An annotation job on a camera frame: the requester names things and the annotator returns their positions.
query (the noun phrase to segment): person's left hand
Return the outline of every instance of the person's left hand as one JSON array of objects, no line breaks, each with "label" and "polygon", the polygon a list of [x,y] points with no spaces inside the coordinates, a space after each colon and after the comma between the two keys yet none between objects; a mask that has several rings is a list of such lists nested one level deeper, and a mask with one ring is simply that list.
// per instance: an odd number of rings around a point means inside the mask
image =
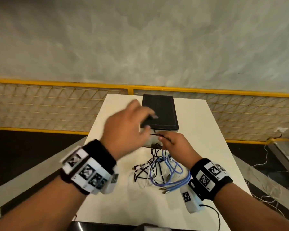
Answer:
[{"label": "person's left hand", "polygon": [[149,115],[156,116],[152,109],[141,106],[138,100],[133,100],[126,109],[107,119],[100,142],[115,160],[143,146],[150,138],[150,126],[139,132],[140,123]]}]

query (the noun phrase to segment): white table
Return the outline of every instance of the white table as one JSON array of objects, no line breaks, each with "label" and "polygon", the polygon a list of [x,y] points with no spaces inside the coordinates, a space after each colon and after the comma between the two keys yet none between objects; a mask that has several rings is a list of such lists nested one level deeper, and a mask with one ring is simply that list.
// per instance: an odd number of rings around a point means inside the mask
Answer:
[{"label": "white table", "polygon": [[[133,99],[142,103],[142,96],[108,94],[88,135],[86,143],[100,139],[106,119],[124,109]],[[224,140],[205,100],[174,98],[179,133],[202,156],[220,163],[235,184],[249,192],[237,164]],[[107,224],[140,225],[151,223],[174,229],[218,229],[215,211],[205,210],[190,214],[186,210],[180,191],[162,194],[155,186],[141,189],[133,182],[132,167],[151,158],[149,148],[140,148],[118,161],[119,179],[112,194],[89,195],[77,212],[77,221]],[[205,200],[205,204],[214,206]],[[230,230],[221,217],[221,230]]]}]

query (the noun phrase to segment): concrete wall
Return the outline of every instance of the concrete wall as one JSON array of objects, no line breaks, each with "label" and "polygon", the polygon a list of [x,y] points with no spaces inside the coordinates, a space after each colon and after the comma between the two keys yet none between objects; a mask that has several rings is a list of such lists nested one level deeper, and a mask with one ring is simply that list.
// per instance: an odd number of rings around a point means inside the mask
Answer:
[{"label": "concrete wall", "polygon": [[289,0],[0,0],[0,77],[289,92]]}]

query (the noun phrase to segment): white box with black lid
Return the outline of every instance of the white box with black lid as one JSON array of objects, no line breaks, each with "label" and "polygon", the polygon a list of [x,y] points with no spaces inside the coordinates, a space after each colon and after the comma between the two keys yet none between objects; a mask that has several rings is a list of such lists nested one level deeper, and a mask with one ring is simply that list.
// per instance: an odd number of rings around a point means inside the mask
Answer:
[{"label": "white box with black lid", "polygon": [[[179,124],[172,96],[145,94],[142,97],[142,106],[147,106],[153,109],[158,118],[147,118],[140,125],[141,131],[146,125],[149,125],[151,127],[152,134],[157,133],[158,131],[178,132]],[[158,140],[158,136],[151,135],[144,147],[151,147],[151,144],[155,143],[162,145],[162,143]]]}]

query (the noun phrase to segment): blue cable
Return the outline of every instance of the blue cable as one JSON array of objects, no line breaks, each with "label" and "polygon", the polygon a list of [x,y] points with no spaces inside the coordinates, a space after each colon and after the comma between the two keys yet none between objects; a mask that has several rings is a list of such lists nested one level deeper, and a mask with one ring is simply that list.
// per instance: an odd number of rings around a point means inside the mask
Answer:
[{"label": "blue cable", "polygon": [[[155,185],[155,186],[159,186],[159,187],[165,187],[165,186],[170,186],[170,187],[167,187],[165,188],[165,191],[163,192],[163,194],[166,194],[166,193],[169,193],[173,190],[176,190],[178,188],[180,188],[181,186],[187,184],[190,179],[191,179],[191,174],[190,174],[190,171],[188,170],[188,174],[187,176],[184,178],[184,179],[181,179],[179,181],[176,181],[176,182],[171,182],[171,179],[174,175],[174,173],[177,173],[177,174],[182,174],[183,173],[183,168],[181,167],[181,165],[178,164],[178,162],[176,162],[176,165],[175,167],[173,167],[170,163],[169,163],[169,159],[170,159],[170,155],[166,155],[164,156],[164,150],[162,150],[162,159],[163,160],[160,160],[159,158],[154,160],[152,163],[151,163],[151,167],[150,167],[150,172],[149,172],[149,178],[151,180],[151,182]],[[164,184],[157,184],[156,182],[154,182],[154,179],[152,178],[152,168],[155,167],[156,165],[156,162],[162,162],[164,161],[166,166],[169,168],[169,171],[170,171],[170,177],[168,179],[168,181]],[[177,166],[181,169],[181,172],[177,171],[176,168]]]}]

